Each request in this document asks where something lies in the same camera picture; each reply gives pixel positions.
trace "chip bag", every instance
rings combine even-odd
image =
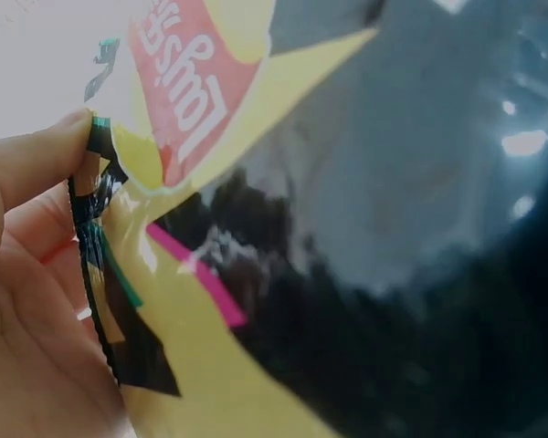
[[[548,437],[548,3],[489,5],[122,6],[70,194],[139,437]]]

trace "crinkled plastic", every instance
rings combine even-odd
[[[138,436],[548,438],[548,2],[130,5],[70,190]]]

